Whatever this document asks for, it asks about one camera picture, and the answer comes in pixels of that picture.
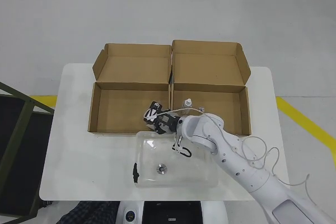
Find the clear plastic container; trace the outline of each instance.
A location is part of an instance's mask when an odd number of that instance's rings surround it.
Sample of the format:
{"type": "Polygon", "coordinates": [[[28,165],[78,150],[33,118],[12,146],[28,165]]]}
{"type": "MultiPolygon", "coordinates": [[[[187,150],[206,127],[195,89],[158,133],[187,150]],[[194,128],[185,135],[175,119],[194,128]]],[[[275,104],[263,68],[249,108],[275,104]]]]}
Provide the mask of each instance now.
{"type": "Polygon", "coordinates": [[[217,167],[210,153],[182,140],[181,146],[188,148],[192,156],[187,158],[172,150],[173,134],[155,132],[137,133],[136,163],[139,173],[136,187],[186,187],[211,188],[218,184],[217,167]],[[164,165],[164,174],[159,165],[164,165]]]}

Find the yellow floor line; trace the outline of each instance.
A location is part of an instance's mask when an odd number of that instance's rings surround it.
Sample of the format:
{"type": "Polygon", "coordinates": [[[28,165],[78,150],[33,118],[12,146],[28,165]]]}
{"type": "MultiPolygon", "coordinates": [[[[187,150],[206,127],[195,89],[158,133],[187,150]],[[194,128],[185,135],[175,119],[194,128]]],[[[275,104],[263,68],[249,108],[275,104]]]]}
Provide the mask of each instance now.
{"type": "Polygon", "coordinates": [[[276,103],[279,110],[281,110],[284,114],[290,117],[303,129],[308,131],[321,143],[330,148],[336,168],[336,139],[332,137],[329,133],[321,129],[319,126],[317,126],[308,117],[304,116],[301,112],[293,108],[288,102],[283,100],[281,97],[276,97],[276,103]]]}
{"type": "Polygon", "coordinates": [[[46,106],[54,107],[56,106],[57,96],[30,96],[31,98],[37,100],[46,106]]]}

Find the white table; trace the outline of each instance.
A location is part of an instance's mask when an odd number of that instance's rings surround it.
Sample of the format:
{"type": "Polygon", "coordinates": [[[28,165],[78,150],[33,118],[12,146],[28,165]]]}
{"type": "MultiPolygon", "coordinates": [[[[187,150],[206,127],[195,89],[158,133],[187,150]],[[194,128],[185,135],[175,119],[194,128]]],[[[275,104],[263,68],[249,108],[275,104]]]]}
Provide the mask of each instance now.
{"type": "MultiPolygon", "coordinates": [[[[219,184],[214,188],[136,188],[132,176],[135,136],[87,131],[94,82],[92,64],[68,64],[63,69],[41,182],[41,199],[253,200],[219,167],[219,184]]],[[[288,181],[270,70],[251,67],[246,85],[253,135],[263,138],[268,148],[275,146],[281,150],[275,171],[288,181]]],[[[268,157],[268,168],[275,159],[273,155],[268,157]]]]}

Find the open cardboard box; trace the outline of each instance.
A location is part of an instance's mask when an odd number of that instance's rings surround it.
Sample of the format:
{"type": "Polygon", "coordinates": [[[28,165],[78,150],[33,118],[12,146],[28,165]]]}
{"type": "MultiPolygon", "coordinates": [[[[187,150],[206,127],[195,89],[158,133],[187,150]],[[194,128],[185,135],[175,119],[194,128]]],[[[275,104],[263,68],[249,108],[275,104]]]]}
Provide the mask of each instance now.
{"type": "Polygon", "coordinates": [[[250,68],[238,43],[174,40],[172,109],[191,98],[193,107],[220,116],[224,130],[251,134],[248,89],[250,68]]]}
{"type": "Polygon", "coordinates": [[[143,115],[151,102],[170,107],[170,45],[106,44],[93,71],[89,132],[149,130],[143,115]]]}

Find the floor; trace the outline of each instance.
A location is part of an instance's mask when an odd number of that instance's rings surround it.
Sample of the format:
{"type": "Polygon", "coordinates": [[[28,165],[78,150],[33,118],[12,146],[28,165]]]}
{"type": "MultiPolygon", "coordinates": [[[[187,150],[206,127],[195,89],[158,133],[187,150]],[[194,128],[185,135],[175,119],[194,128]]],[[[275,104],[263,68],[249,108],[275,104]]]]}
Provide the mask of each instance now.
{"type": "MultiPolygon", "coordinates": [[[[336,138],[336,0],[0,1],[0,81],[56,95],[63,66],[93,63],[107,42],[174,39],[240,42],[251,66],[270,68],[276,96],[336,138]]],[[[329,149],[279,117],[290,181],[310,173],[311,196],[336,219],[329,149]]],[[[294,190],[305,196],[303,187],[294,190]]],[[[27,223],[54,223],[76,203],[59,202],[27,223]]],[[[266,223],[256,202],[226,207],[230,223],[266,223]]]]}

